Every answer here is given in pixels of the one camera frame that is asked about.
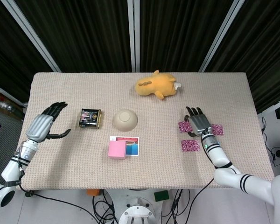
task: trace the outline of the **beige textured tablecloth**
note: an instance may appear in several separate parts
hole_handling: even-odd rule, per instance
[[[199,106],[210,123],[221,124],[218,136],[223,150],[242,172],[271,180],[272,169],[262,139],[245,73],[172,73],[182,84],[163,101],[155,95],[139,96],[136,81],[151,73],[37,73],[20,142],[34,117],[54,102],[68,106],[54,122],[51,133],[70,134],[45,140],[23,177],[26,189],[202,188],[213,177],[214,167],[202,148],[182,152],[178,122],[185,106]],[[82,129],[82,108],[101,109],[101,128]],[[120,109],[138,115],[138,125],[123,133],[112,126]],[[108,158],[110,136],[139,136],[139,156]],[[215,183],[211,188],[221,188]]]

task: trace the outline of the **beige bowl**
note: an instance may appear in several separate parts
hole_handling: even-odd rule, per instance
[[[113,118],[113,124],[116,129],[122,132],[133,130],[138,123],[138,118],[135,112],[130,110],[120,110]]]

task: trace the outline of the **stuffed toy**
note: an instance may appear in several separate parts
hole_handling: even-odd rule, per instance
[[[136,83],[136,92],[141,96],[156,95],[159,99],[176,94],[176,89],[181,85],[176,83],[176,78],[169,73],[155,71],[152,76],[139,79]]]

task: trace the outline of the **floor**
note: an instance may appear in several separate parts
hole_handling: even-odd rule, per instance
[[[191,200],[199,190],[191,190]],[[93,212],[91,197],[85,190],[43,190],[41,195],[75,203]],[[170,210],[175,190],[170,200],[163,204],[163,215]],[[188,191],[183,191],[179,202],[180,211],[188,202]],[[177,218],[184,224],[188,210]],[[273,207],[236,189],[206,189],[193,204],[188,223],[191,224],[272,224]],[[25,197],[17,191],[9,205],[0,208],[0,224],[94,224],[89,214],[79,208],[39,197]]]

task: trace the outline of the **pink patterned pad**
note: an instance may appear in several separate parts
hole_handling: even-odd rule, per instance
[[[183,152],[197,152],[200,146],[197,140],[182,140],[182,151]]]
[[[191,124],[187,121],[178,122],[178,127],[179,127],[180,132],[192,132],[193,131]],[[214,135],[223,135],[224,134],[222,125],[211,125],[211,128],[213,129]]]

